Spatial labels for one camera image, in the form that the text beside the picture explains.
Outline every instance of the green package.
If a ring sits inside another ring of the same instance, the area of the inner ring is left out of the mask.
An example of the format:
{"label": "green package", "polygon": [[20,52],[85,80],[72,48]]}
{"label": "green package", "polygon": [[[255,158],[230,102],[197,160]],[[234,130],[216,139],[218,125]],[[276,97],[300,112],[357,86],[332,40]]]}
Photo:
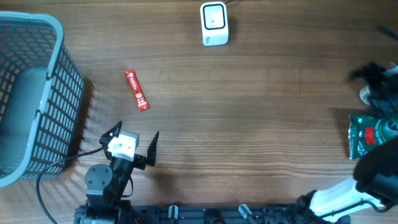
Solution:
{"label": "green package", "polygon": [[349,158],[360,159],[370,150],[398,136],[395,119],[378,119],[368,115],[350,115],[348,130]]}

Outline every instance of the red packet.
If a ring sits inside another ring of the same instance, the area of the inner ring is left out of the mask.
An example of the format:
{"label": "red packet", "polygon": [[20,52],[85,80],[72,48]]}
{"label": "red packet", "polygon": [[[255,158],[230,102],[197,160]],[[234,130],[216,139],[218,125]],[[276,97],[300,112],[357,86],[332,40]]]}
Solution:
{"label": "red packet", "polygon": [[131,68],[130,70],[125,71],[124,76],[126,76],[127,81],[130,84],[132,93],[134,94],[134,97],[136,97],[139,111],[144,111],[144,110],[148,109],[149,104],[148,104],[147,100],[145,99],[145,96],[141,90],[141,87],[139,86],[136,72],[134,71],[134,69]]}

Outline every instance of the wooden tabletop surface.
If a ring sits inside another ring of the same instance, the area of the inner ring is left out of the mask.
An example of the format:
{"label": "wooden tabletop surface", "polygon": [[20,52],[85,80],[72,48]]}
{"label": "wooden tabletop surface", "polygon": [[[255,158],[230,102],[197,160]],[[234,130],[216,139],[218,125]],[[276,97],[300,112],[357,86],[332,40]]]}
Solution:
{"label": "wooden tabletop surface", "polygon": [[[294,203],[351,176],[348,115],[365,108],[363,82],[346,83],[370,60],[396,60],[394,1],[243,1],[228,6],[229,42],[204,47],[202,2],[39,4],[3,10],[45,13],[65,29],[65,46],[85,78],[75,150],[98,148],[123,121],[160,131],[155,167],[134,170],[133,205]],[[134,68],[150,109],[139,112],[123,72]],[[41,191],[59,223],[86,197],[84,176],[102,152],[82,157]],[[49,223],[34,180],[0,189],[0,223]],[[365,210],[353,223],[396,223]]]}

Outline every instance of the plastic basket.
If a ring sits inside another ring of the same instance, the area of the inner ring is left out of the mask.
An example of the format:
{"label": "plastic basket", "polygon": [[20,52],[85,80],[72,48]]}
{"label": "plastic basket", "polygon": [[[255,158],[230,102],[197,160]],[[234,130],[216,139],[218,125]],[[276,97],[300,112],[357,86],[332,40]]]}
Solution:
{"label": "plastic basket", "polygon": [[68,156],[84,90],[56,18],[0,12],[0,187]]}

